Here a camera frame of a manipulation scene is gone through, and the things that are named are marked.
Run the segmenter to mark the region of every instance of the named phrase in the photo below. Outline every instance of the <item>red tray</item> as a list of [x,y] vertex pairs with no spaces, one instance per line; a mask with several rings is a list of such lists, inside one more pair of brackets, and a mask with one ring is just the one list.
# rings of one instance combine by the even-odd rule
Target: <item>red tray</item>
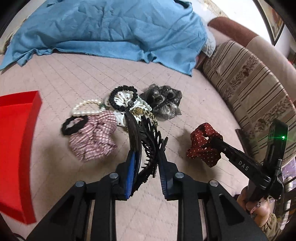
[[38,91],[0,96],[0,211],[26,224],[36,222],[30,156],[41,104]]

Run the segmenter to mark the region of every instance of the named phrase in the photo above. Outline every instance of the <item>bracelet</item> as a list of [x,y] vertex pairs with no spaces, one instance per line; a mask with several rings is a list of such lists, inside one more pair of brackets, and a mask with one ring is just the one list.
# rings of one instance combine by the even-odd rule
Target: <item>bracelet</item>
[[145,115],[145,116],[148,116],[150,118],[150,120],[151,120],[151,124],[155,125],[155,127],[158,126],[157,119],[156,119],[155,115],[151,111],[142,109],[140,107],[136,107],[136,108],[132,109],[130,112],[133,115]]
[[80,118],[82,118],[81,121],[79,121],[77,124],[74,124],[72,127],[67,128],[67,125],[70,124],[71,121],[75,120],[76,116],[71,116],[70,118],[68,118],[62,125],[61,131],[62,134],[64,136],[69,136],[72,135],[74,133],[76,133],[77,131],[79,131],[80,129],[82,129],[84,127],[84,125],[87,123],[88,121],[88,117],[87,116],[81,116]]
[[[114,101],[114,98],[115,98],[115,95],[120,92],[120,91],[132,91],[133,92],[133,97],[132,99],[128,102],[128,106],[125,107],[125,106],[120,106],[118,104],[115,103]],[[109,102],[110,102],[110,105],[115,109],[115,110],[118,110],[120,112],[125,112],[126,110],[130,110],[133,106],[134,106],[134,103],[136,101],[136,99],[138,98],[138,94],[137,94],[137,89],[135,89],[133,86],[127,86],[127,85],[123,85],[123,86],[119,86],[117,88],[115,88],[110,96],[109,96]]]
[[[97,104],[100,108],[97,111],[78,111],[78,109],[86,104]],[[97,99],[91,99],[91,100],[83,100],[79,104],[77,104],[73,109],[72,109],[72,116],[85,116],[85,115],[98,115],[100,112],[106,110],[105,104],[103,104],[102,101],[98,101]]]

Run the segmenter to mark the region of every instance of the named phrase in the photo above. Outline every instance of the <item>brown sofa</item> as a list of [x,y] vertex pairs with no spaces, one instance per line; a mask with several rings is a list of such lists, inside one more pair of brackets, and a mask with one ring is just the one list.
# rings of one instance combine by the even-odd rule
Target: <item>brown sofa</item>
[[274,46],[229,18],[215,18],[208,26],[217,48],[212,57],[200,57],[198,69],[227,103],[258,162],[272,120],[289,125],[284,166],[296,156],[295,68]]

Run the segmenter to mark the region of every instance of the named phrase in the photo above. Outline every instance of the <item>blue blanket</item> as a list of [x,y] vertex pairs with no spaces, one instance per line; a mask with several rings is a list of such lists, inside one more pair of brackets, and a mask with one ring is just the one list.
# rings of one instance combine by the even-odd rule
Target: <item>blue blanket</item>
[[191,75],[207,40],[191,3],[179,0],[47,0],[11,40],[0,70],[61,52],[144,60]]

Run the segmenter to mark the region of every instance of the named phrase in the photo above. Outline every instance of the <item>silver bolt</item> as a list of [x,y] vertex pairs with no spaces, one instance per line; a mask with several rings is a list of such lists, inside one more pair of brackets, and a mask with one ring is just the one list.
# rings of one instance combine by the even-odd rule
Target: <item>silver bolt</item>
[[212,187],[216,187],[216,186],[218,186],[218,182],[216,181],[216,180],[211,180],[210,181],[210,185],[212,186]]
[[176,178],[183,178],[184,177],[184,173],[182,173],[182,172],[176,172],[175,177]]
[[78,187],[78,188],[81,188],[84,186],[84,181],[78,181],[75,183],[75,186]]
[[112,172],[112,173],[110,173],[109,177],[111,179],[116,179],[116,178],[118,178],[118,174],[116,172]]

